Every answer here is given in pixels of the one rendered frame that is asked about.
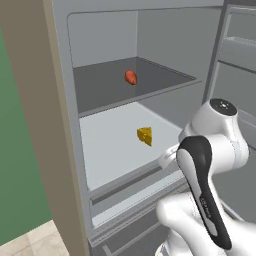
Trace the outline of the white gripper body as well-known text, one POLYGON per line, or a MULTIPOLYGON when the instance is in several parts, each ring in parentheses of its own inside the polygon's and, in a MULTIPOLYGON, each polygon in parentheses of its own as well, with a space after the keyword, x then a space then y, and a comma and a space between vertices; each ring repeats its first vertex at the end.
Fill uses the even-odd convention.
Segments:
POLYGON ((176 144, 170 148, 168 148, 159 158, 158 164, 162 169, 178 169, 178 164, 176 160, 176 152, 178 150, 179 145, 176 144))

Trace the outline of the yellow cheese wedge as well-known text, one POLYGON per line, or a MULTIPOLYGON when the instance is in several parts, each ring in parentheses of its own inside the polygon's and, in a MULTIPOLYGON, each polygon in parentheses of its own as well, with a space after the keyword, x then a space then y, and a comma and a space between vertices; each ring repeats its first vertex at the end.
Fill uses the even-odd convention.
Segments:
POLYGON ((137 137, 140 141, 146 143, 147 145, 152 145, 152 128, 142 127, 137 130, 137 137))

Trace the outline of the grey fridge drawer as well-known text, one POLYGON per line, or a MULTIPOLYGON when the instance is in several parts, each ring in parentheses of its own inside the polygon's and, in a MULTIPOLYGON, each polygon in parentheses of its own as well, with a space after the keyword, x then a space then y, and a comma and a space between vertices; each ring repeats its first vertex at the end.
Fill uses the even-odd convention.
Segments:
POLYGON ((140 181, 114 193, 93 206, 92 225, 98 228, 131 207, 172 186, 183 178, 182 172, 174 169, 159 170, 140 181))

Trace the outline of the grey open fridge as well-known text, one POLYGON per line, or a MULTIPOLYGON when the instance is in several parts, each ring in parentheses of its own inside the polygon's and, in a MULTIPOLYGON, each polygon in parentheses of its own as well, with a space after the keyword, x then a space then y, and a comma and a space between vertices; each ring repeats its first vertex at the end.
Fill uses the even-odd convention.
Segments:
POLYGON ((172 186, 94 228, 93 206, 162 169, 159 156, 200 107, 224 0, 52 0, 90 256, 154 256, 168 231, 156 202, 172 186), (198 83, 80 117, 73 69, 140 57, 198 83), (152 145, 137 130, 152 128, 152 145))

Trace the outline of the dark grey fridge shelf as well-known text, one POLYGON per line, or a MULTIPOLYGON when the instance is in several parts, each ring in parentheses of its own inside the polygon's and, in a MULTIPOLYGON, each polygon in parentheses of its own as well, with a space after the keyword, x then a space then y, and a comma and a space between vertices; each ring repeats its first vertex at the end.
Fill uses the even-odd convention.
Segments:
POLYGON ((78 113, 92 115, 199 82, 140 57, 73 69, 78 113))

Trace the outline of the orange sweet potato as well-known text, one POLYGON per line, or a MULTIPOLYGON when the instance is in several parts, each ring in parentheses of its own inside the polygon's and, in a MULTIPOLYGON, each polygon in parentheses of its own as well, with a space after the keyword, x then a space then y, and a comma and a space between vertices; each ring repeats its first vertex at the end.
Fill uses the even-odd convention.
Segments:
POLYGON ((127 70, 124 75, 124 79, 126 82, 128 82, 131 85, 137 84, 137 76, 136 73, 133 70, 127 70))

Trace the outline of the grey fridge door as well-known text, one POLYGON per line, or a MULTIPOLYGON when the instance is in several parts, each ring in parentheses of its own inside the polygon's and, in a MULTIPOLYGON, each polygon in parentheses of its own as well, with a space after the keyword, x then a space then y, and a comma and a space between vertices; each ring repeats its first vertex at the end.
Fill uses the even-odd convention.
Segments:
POLYGON ((203 97, 210 98, 237 107, 249 146, 246 165, 214 176, 214 185, 230 212, 256 223, 256 0, 224 0, 203 97))

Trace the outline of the beige cabinet side panel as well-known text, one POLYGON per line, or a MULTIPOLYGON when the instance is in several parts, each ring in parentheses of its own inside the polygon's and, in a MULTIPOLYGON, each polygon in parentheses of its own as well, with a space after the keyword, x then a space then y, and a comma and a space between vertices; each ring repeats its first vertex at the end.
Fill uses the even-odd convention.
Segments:
POLYGON ((70 256, 90 256, 52 0, 0 0, 0 28, 52 218, 70 256))

